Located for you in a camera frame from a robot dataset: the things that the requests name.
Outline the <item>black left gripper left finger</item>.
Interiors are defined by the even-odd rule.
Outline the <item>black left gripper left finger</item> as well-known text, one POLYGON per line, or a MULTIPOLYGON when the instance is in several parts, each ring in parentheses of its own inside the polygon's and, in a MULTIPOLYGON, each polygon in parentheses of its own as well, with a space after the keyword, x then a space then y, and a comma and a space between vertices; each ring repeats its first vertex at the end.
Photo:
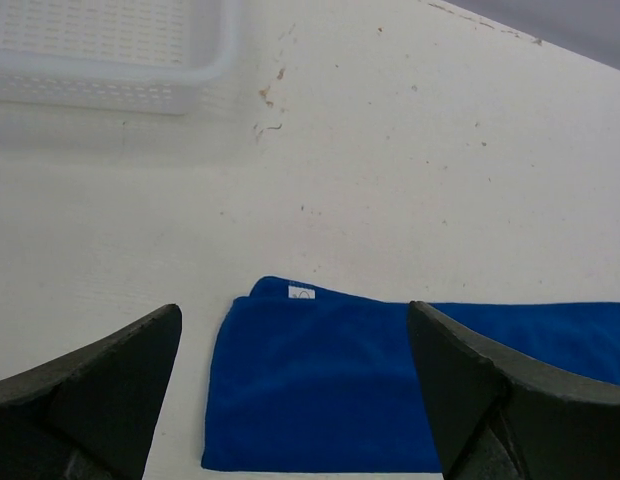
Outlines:
POLYGON ((0 479, 140 479, 182 312, 167 304, 0 381, 0 479))

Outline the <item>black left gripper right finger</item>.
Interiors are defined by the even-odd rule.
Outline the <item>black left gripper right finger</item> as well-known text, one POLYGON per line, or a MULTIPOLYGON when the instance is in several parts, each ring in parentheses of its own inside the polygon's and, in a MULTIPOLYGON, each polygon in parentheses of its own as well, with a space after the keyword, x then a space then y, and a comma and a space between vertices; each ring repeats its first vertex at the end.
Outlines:
POLYGON ((424 302, 407 330, 446 479, 620 479, 620 386, 491 340, 424 302))

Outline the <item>blue towel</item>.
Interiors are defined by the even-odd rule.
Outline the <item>blue towel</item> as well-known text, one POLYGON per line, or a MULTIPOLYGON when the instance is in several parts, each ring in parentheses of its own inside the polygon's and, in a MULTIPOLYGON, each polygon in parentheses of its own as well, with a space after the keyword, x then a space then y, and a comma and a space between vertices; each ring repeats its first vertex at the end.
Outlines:
MULTIPOLYGON (((553 366, 620 385, 620 302, 437 309, 553 366)), ((404 303, 266 276, 236 298, 211 360, 203 468, 440 473, 404 303)))

